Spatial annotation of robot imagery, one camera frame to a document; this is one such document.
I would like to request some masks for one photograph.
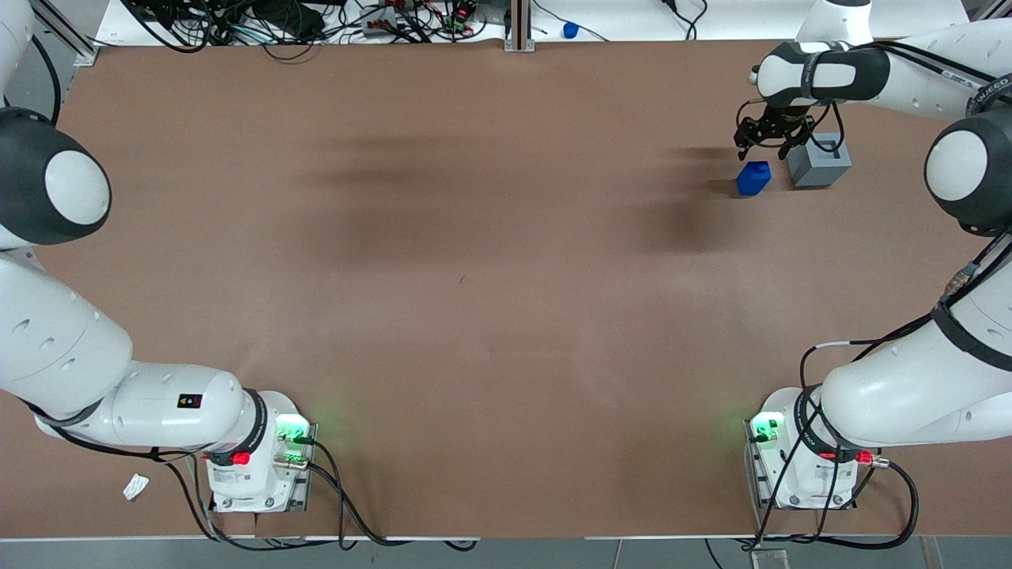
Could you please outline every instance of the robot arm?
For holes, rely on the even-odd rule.
[[[0,1],[0,90],[32,21],[26,1]],[[84,147],[45,116],[0,109],[0,389],[53,436],[202,451],[220,510],[305,504],[293,496],[307,486],[311,427],[288,398],[212,368],[134,360],[130,335],[34,257],[33,246],[98,231],[110,204]]]
[[[840,16],[842,5],[850,3],[823,0],[813,14],[820,5],[832,5]],[[807,21],[803,31],[814,27]],[[767,107],[761,120],[746,118],[736,133],[743,157],[760,142],[754,136],[786,133],[787,144],[804,144],[811,136],[806,131],[811,123],[805,123],[809,108],[828,102],[860,101],[955,120],[931,146],[925,182],[964,230],[995,238],[989,254],[953,278],[930,318],[912,332],[833,370],[822,385],[781,389],[767,399],[750,424],[757,470],[765,480],[782,479],[773,499],[780,507],[847,504],[860,449],[1012,435],[1009,37],[1008,19],[953,26],[892,46],[851,49],[831,42],[848,37],[817,35],[778,46],[753,69],[750,80]],[[781,453],[795,443],[803,444],[784,466]],[[825,476],[830,471],[838,475]],[[772,493],[769,483],[758,484]]]
[[[895,43],[868,43],[869,7],[867,0],[816,3],[797,40],[781,44],[753,68],[749,80],[766,109],[759,119],[739,123],[735,142],[741,159],[766,140],[784,139],[780,159],[808,142],[814,105],[860,101],[955,120],[967,114],[967,101],[971,112],[1012,104],[1012,92],[1002,83],[1009,73],[1012,22],[984,20]]]

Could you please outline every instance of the floor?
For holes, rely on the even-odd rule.
[[[93,34],[107,0],[62,0],[58,7],[78,29]],[[37,33],[54,60],[66,96],[73,77],[74,54],[38,28]],[[6,93],[15,105],[27,106],[47,115],[53,108],[50,76],[33,48],[26,52]],[[713,553],[723,569],[752,567],[739,545],[713,540]],[[914,539],[902,548],[886,552],[853,551],[821,544],[784,548],[790,566],[796,569],[1005,569],[1012,566],[1012,538]],[[70,542],[0,543],[0,567],[36,569],[119,569],[145,566],[150,569],[201,568],[260,569],[278,564],[332,564],[347,568],[429,569],[468,567],[509,569],[648,569],[679,567],[708,569],[716,565],[701,540],[616,541],[585,540],[486,540],[475,551],[457,553],[439,543],[421,543],[385,549],[361,544],[343,553],[327,546],[284,553],[247,553],[203,540],[99,540]]]

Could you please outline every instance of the gray box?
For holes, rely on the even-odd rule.
[[[818,133],[812,136],[826,148],[835,147],[840,140],[839,133]],[[826,187],[840,179],[850,168],[850,154],[847,143],[835,152],[825,152],[812,140],[805,146],[797,146],[787,152],[787,168],[794,187]]]

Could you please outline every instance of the blue block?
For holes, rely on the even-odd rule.
[[[762,191],[762,188],[766,187],[766,182],[768,182],[773,177],[773,174],[769,171],[769,162],[749,162],[742,168],[742,173],[738,174],[738,194],[739,195],[755,195]]]

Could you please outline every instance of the brown table surface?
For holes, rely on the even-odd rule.
[[[61,128],[108,171],[112,215],[38,255],[138,359],[290,396],[381,534],[749,534],[742,419],[805,348],[926,312],[983,246],[923,186],[944,124],[886,110],[843,108],[855,166],[832,188],[790,190],[755,151],[775,179],[735,198],[735,110],[771,47],[105,50]],[[0,405],[3,537],[196,534],[162,467]],[[1010,451],[891,450],[918,532],[1012,533]],[[129,503],[134,472],[152,483]],[[897,478],[827,531],[898,532]],[[309,512],[229,531],[334,535],[334,503],[318,484]]]

